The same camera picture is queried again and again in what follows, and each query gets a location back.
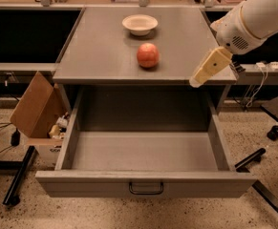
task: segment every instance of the white bowl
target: white bowl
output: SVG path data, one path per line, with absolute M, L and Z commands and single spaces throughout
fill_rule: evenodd
M 133 35 L 143 36 L 158 25 L 158 20 L 149 15 L 136 14 L 124 18 L 122 25 Z

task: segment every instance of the black handle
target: black handle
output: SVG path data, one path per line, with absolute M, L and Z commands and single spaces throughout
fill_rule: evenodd
M 129 191 L 133 195 L 160 195 L 164 192 L 164 184 L 160 183 L 160 189 L 158 191 L 135 191 L 132 187 L 132 182 L 129 183 Z

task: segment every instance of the concrete floor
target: concrete floor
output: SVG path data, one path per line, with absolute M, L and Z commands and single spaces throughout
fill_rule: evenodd
M 12 108 L 0 103 L 0 122 L 9 121 Z M 258 108 L 245 113 L 236 104 L 225 105 L 220 120 L 235 163 L 266 148 L 262 162 L 249 169 L 278 197 L 278 140 L 266 138 L 275 122 Z M 0 150 L 10 146 L 14 130 L 0 130 Z M 24 154 L 19 145 L 0 160 L 21 160 Z M 278 215 L 253 188 L 240 198 L 50 198 L 34 178 L 46 169 L 37 156 L 15 207 L 2 204 L 12 176 L 0 175 L 0 228 L 278 228 Z

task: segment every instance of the cardboard box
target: cardboard box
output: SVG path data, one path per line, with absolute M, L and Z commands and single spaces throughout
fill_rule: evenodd
M 10 121 L 28 138 L 24 145 L 34 146 L 41 158 L 54 166 L 58 157 L 56 149 L 61 147 L 62 141 L 49 139 L 48 132 L 65 113 L 66 108 L 57 86 L 52 86 L 37 72 L 15 107 Z

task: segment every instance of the drawer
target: drawer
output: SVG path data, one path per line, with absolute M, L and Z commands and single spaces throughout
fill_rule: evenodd
M 256 180 L 230 163 L 207 92 L 188 86 L 81 86 L 51 197 L 238 198 Z

